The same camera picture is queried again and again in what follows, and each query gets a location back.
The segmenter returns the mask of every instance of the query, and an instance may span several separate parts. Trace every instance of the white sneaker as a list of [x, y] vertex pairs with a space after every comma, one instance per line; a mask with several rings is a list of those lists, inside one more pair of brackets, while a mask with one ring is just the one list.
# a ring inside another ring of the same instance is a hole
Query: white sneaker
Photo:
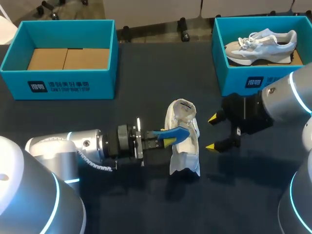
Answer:
[[181, 126], [190, 131], [189, 137], [183, 142], [172, 146], [170, 174], [189, 168], [200, 176], [199, 168], [199, 129], [195, 118], [196, 108], [193, 103], [178, 99], [170, 104], [165, 118], [165, 129]]
[[265, 29], [251, 33], [248, 38], [238, 38], [227, 44], [225, 53], [228, 59], [249, 66], [258, 59], [275, 63], [291, 63], [291, 54], [296, 48], [297, 33], [274, 33]]

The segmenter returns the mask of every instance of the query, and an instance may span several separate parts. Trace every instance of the dark table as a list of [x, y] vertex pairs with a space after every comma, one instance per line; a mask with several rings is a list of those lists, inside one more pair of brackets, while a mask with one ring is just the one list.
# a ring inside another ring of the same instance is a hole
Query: dark table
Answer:
[[[6, 50], [0, 47], [0, 56]], [[307, 156], [301, 143], [307, 119], [245, 136], [240, 149], [226, 154], [206, 151], [230, 130], [226, 122], [207, 123], [221, 101], [210, 43], [121, 44], [114, 100], [14, 101], [1, 80], [0, 134], [23, 147], [32, 137], [107, 131], [136, 117], [144, 129], [159, 129], [177, 98], [197, 108], [201, 177], [187, 170], [169, 177], [170, 149], [149, 152], [145, 168], [82, 169], [86, 233], [280, 233], [279, 197]]]

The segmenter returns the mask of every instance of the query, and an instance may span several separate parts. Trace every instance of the teal box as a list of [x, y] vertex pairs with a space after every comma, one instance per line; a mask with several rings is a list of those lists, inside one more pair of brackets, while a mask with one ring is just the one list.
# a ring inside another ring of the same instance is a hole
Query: teal box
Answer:
[[[27, 71], [35, 48], [110, 49], [108, 67]], [[24, 21], [0, 72], [16, 100], [113, 99], [117, 59], [114, 20]]]
[[[224, 46], [239, 37], [247, 38], [250, 33], [269, 28], [275, 33], [297, 33], [297, 52], [303, 65], [312, 62], [312, 25], [306, 16], [273, 17], [230, 17], [216, 18], [214, 21], [212, 54], [214, 67], [222, 96], [231, 93], [252, 95], [270, 83], [284, 77], [302, 66], [238, 66], [230, 67]], [[261, 80], [256, 88], [246, 88], [249, 80]]]

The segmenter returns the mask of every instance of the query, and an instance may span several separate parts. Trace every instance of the shoe upper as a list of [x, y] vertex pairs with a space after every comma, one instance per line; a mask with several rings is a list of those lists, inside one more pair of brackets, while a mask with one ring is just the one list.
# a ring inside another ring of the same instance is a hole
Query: shoe upper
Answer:
[[172, 146], [170, 174], [189, 168], [200, 176], [199, 169], [199, 129], [195, 118], [195, 106], [184, 99], [178, 99], [170, 104], [165, 118], [165, 129], [181, 126], [189, 130], [190, 135], [185, 141]]
[[274, 33], [265, 29], [251, 33], [248, 38], [238, 38], [225, 46], [228, 57], [234, 59], [258, 59], [262, 56], [290, 55], [296, 47], [297, 34], [294, 30], [288, 33]]

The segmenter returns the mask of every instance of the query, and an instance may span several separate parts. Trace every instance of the cable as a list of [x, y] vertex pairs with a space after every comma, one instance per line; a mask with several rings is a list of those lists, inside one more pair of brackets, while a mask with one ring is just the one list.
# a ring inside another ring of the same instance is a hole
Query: cable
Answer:
[[[50, 141], [50, 140], [66, 140], [66, 139], [63, 139], [63, 138], [60, 138], [60, 137], [49, 137], [49, 138], [46, 138], [46, 139], [43, 139], [41, 141], [39, 141], [38, 143], [41, 143], [41, 142], [46, 142], [46, 141]], [[97, 165], [95, 163], [93, 163], [90, 159], [88, 159], [86, 157], [86, 155], [83, 154], [82, 151], [80, 151], [79, 149], [77, 149], [77, 154], [82, 158], [83, 161], [85, 161], [89, 166], [97, 169], [97, 170], [101, 170], [101, 171], [106, 171], [106, 172], [112, 172], [113, 169], [111, 167], [105, 167], [105, 166], [100, 166], [100, 165]]]

